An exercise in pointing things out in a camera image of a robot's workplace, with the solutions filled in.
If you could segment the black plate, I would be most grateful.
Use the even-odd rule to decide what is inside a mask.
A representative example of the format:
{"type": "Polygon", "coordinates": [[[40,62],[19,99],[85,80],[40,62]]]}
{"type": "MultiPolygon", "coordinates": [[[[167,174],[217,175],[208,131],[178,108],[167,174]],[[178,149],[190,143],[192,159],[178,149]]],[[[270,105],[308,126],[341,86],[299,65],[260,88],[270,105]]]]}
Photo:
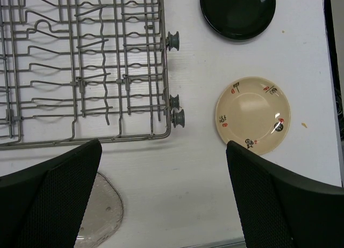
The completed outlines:
{"type": "Polygon", "coordinates": [[[221,36],[242,41],[261,34],[271,23],[276,0],[199,0],[206,22],[221,36]]]}

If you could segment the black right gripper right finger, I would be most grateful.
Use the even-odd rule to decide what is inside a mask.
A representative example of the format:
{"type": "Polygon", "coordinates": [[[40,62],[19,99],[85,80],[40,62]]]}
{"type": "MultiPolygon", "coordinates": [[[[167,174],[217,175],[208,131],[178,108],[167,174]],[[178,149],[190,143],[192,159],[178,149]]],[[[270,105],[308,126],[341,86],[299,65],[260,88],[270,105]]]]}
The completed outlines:
{"type": "Polygon", "coordinates": [[[247,247],[343,247],[343,188],[276,165],[234,141],[228,171],[247,247]]]}

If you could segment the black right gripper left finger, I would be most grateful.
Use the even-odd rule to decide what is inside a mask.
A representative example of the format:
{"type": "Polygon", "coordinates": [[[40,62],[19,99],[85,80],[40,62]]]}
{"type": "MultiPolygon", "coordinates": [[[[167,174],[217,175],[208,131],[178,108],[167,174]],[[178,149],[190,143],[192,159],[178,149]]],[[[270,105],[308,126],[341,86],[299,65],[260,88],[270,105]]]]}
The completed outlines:
{"type": "Polygon", "coordinates": [[[94,139],[1,176],[1,247],[74,247],[101,156],[94,139]]]}

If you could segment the cream plate with characters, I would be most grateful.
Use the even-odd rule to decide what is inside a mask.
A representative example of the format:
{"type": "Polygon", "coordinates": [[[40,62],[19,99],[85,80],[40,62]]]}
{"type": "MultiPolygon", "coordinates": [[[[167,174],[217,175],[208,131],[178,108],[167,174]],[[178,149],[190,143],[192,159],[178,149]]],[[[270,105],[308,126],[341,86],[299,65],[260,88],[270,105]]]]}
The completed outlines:
{"type": "Polygon", "coordinates": [[[277,84],[262,77],[244,77],[221,93],[215,121],[224,143],[234,141],[263,155],[284,140],[291,124],[291,109],[277,84]]]}

